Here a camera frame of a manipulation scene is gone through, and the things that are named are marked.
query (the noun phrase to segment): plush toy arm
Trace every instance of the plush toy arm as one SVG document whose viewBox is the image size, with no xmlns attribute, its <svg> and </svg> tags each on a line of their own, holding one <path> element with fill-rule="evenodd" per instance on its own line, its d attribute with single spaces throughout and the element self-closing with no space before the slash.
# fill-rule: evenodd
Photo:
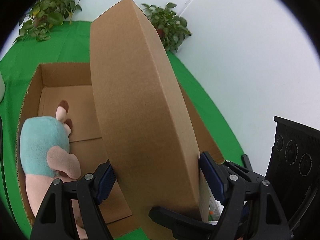
<svg viewBox="0 0 320 240">
<path fill-rule="evenodd" d="M 81 176 L 78 158 L 73 154 L 67 153 L 59 146 L 53 146 L 49 149 L 47 162 L 51 169 L 63 171 L 72 179 L 78 179 Z"/>
</svg>

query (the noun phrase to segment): white backdrop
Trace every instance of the white backdrop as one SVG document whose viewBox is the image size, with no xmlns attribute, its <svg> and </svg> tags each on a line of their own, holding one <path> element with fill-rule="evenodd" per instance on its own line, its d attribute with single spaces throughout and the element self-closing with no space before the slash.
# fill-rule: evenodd
<svg viewBox="0 0 320 240">
<path fill-rule="evenodd" d="M 120 0 L 82 0 L 74 20 L 93 21 Z M 193 33 L 177 56 L 204 87 L 256 172 L 267 170 L 278 115 L 320 129 L 319 60 L 278 0 L 134 0 L 164 6 Z M 18 35 L 8 39 L 0 59 Z"/>
</svg>

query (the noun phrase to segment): yellow leaf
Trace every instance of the yellow leaf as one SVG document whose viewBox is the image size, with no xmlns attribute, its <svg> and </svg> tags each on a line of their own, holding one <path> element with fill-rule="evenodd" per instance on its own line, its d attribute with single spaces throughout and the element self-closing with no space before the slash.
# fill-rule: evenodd
<svg viewBox="0 0 320 240">
<path fill-rule="evenodd" d="M 36 15 L 38 14 L 38 12 L 40 12 L 40 9 L 37 9 L 36 11 L 34 11 L 34 12 L 32 13 L 32 15 L 33 15 L 33 16 L 36 16 Z"/>
</svg>

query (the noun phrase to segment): teal shirt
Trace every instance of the teal shirt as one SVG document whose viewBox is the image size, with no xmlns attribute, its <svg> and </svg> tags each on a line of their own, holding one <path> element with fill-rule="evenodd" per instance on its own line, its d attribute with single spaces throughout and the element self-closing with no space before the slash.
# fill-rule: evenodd
<svg viewBox="0 0 320 240">
<path fill-rule="evenodd" d="M 24 173 L 53 178 L 56 172 L 47 163 L 47 152 L 53 146 L 70 151 L 63 124 L 51 116 L 27 119 L 20 135 L 20 160 Z"/>
</svg>

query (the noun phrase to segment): green fabric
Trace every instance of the green fabric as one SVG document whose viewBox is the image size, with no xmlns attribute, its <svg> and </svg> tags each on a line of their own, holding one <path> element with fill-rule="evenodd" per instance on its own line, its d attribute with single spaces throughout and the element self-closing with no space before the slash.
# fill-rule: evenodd
<svg viewBox="0 0 320 240">
<path fill-rule="evenodd" d="M 4 99 L 0 103 L 5 182 L 14 217 L 27 237 L 30 236 L 31 228 L 22 206 L 15 165 L 16 130 L 21 103 L 39 63 L 89 62 L 89 34 L 90 22 L 73 22 L 72 25 L 64 23 L 52 30 L 52 38 L 48 41 L 27 40 L 16 43 L 0 62 L 0 71 L 6 85 Z M 168 53 L 168 57 L 177 79 L 194 103 L 224 157 L 241 164 L 241 147 L 217 107 L 180 60 L 171 53 Z M 4 188 L 3 185 L 0 186 L 0 197 L 5 201 Z M 138 229 L 119 239 L 147 240 L 147 237 Z"/>
</svg>

